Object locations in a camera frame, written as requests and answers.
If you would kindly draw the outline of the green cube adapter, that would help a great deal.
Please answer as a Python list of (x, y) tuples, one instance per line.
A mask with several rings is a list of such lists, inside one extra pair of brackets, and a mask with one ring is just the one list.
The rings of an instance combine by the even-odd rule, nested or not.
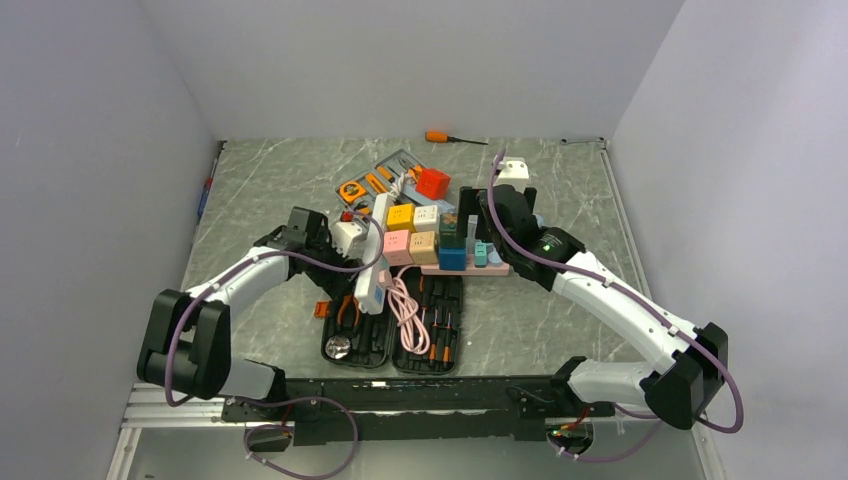
[(458, 216), (441, 213), (438, 223), (438, 246), (440, 249), (464, 249), (466, 237), (459, 232)]

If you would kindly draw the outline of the white cube socket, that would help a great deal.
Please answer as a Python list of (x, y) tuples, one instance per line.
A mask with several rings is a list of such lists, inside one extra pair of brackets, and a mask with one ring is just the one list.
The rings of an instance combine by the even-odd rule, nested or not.
[(413, 227), (416, 232), (437, 232), (440, 211), (437, 205), (418, 206), (414, 209)]

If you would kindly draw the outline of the pink power strip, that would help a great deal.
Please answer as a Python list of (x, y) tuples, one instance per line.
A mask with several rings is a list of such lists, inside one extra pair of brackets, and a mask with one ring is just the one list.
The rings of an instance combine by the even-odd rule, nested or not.
[(445, 270), (437, 264), (421, 265), (420, 270), (423, 275), (429, 276), (503, 277), (510, 273), (511, 267), (507, 264), (488, 264), (485, 267), (478, 267), (470, 262), (464, 270)]

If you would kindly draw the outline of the blue cube adapter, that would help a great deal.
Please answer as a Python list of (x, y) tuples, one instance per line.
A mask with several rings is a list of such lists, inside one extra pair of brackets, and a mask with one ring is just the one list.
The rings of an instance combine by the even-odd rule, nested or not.
[(438, 264), (441, 270), (464, 271), (467, 265), (465, 247), (439, 247)]

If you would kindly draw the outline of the pink cube socket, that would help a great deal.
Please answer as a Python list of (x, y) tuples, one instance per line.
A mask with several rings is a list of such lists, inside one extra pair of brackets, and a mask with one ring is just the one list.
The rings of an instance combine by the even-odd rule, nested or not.
[(383, 238), (383, 256), (390, 266), (406, 266), (414, 261), (409, 252), (411, 231), (389, 231)]

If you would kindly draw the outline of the white power strip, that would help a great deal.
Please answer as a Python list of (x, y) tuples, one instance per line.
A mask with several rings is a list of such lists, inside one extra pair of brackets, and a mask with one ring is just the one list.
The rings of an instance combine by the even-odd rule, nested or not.
[(378, 277), (383, 270), (389, 268), (383, 256), (382, 242), (388, 210), (393, 205), (394, 198), (388, 193), (378, 194), (370, 216), (375, 223), (368, 222), (369, 229), (363, 251), (363, 262), (368, 268), (359, 272), (353, 291), (358, 309), (363, 314), (379, 315), (384, 309), (386, 288), (380, 284)]

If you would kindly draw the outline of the yellow cube socket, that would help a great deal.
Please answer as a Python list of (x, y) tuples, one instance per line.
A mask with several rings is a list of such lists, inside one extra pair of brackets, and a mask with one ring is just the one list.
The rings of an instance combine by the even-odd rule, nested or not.
[(413, 204), (393, 205), (386, 217), (386, 227), (389, 231), (414, 230), (414, 215), (416, 207)]

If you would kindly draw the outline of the tan cube socket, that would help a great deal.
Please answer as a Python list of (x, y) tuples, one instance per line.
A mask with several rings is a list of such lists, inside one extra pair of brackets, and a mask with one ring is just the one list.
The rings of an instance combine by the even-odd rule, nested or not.
[(416, 265), (433, 265), (439, 262), (437, 233), (434, 231), (415, 232), (410, 236), (408, 252)]

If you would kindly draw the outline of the grey tool tray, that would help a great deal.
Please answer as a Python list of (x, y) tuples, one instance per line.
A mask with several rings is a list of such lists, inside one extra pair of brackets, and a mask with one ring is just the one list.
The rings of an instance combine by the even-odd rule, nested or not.
[(376, 197), (387, 193), (402, 174), (406, 175), (408, 184), (414, 184), (424, 168), (410, 151), (400, 149), (352, 179), (342, 181), (333, 193), (346, 208), (370, 214)]

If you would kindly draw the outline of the black tool case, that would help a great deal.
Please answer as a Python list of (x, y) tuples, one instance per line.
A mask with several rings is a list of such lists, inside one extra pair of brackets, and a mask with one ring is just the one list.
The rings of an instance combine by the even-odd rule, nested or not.
[(446, 375), (459, 360), (464, 282), (460, 276), (426, 276), (413, 269), (403, 275), (419, 315), (430, 335), (430, 346), (414, 354), (401, 344), (400, 328), (390, 310), (379, 315), (361, 312), (356, 330), (339, 328), (336, 312), (346, 296), (332, 299), (332, 315), (323, 321), (319, 352), (324, 360), (352, 368), (376, 369), (389, 362), (405, 374)]

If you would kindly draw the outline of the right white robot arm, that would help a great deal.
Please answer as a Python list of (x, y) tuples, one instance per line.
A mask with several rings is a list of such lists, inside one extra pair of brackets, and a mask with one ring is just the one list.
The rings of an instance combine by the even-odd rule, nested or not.
[(510, 185), (460, 190), (457, 231), (494, 245), (521, 278), (565, 297), (600, 319), (641, 355), (639, 362), (569, 359), (551, 388), (557, 411), (574, 415), (589, 403), (648, 409), (669, 426), (707, 425), (707, 406), (723, 386), (736, 403), (739, 390), (728, 371), (727, 333), (709, 323), (698, 327), (661, 308), (614, 275), (585, 245), (558, 227), (538, 224), (535, 191)]

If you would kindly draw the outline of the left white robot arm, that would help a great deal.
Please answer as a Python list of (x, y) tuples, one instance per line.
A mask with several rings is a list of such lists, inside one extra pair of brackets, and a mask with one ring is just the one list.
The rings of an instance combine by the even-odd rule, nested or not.
[(155, 297), (137, 376), (162, 387), (172, 407), (192, 399), (235, 397), (248, 399), (261, 419), (275, 419), (288, 402), (285, 373), (233, 354), (236, 320), (297, 275), (334, 296), (364, 268), (334, 246), (325, 214), (295, 207), (286, 224), (256, 240), (234, 265), (200, 285), (165, 289)]

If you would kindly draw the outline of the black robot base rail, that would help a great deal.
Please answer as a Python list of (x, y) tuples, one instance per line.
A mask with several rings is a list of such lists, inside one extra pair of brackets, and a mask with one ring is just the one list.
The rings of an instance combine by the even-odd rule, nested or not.
[(584, 404), (563, 382), (542, 376), (290, 379), (280, 416), (297, 446), (351, 437), (347, 407), (363, 441), (510, 437), (543, 441), (575, 420), (613, 416), (607, 402)]

